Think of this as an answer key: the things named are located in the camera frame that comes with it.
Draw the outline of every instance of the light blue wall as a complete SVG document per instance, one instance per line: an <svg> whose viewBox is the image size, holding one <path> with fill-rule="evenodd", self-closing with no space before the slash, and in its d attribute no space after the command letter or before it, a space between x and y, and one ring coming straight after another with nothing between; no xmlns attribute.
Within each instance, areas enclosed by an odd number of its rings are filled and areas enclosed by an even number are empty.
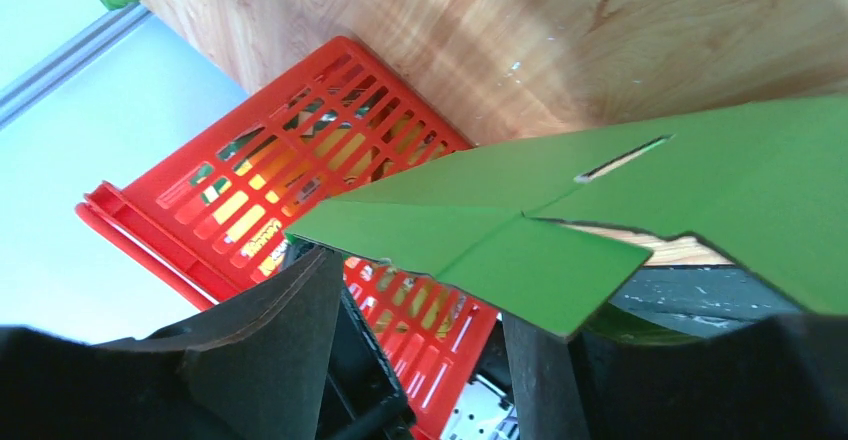
<svg viewBox="0 0 848 440"><path fill-rule="evenodd" d="M245 98L150 18L0 131L0 324L102 342L195 313L74 206L101 180L130 183Z"/></svg>
<svg viewBox="0 0 848 440"><path fill-rule="evenodd" d="M105 13L99 0L0 0L0 90Z"/></svg>

